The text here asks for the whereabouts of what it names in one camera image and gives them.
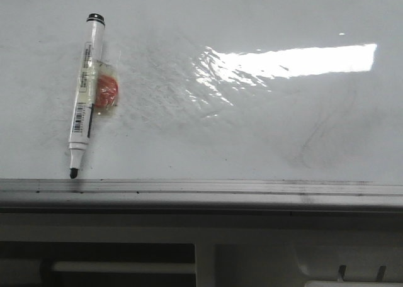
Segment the white whiteboard marker pen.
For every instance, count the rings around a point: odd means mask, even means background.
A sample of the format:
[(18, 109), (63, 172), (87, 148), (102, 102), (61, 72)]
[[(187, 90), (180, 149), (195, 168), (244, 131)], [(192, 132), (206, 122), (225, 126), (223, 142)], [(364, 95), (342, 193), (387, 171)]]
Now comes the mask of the white whiteboard marker pen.
[(86, 41), (77, 77), (74, 111), (69, 134), (69, 176), (75, 179), (91, 139), (92, 119), (96, 104), (99, 70), (102, 65), (105, 19), (91, 13), (86, 19)]

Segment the white table frame below whiteboard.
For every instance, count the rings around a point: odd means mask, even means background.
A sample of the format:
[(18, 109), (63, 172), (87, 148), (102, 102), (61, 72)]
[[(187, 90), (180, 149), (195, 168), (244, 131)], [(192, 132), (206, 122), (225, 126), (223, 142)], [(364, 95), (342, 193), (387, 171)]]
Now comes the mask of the white table frame below whiteboard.
[(401, 286), (400, 214), (3, 213), (2, 286)]

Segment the white whiteboard with aluminium frame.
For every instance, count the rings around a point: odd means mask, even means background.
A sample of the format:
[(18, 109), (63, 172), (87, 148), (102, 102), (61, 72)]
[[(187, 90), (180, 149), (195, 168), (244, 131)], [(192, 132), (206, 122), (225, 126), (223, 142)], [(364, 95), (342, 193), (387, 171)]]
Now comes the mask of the white whiteboard with aluminium frame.
[[(76, 179), (88, 14), (118, 74)], [(1, 207), (402, 210), (402, 0), (1, 0)]]

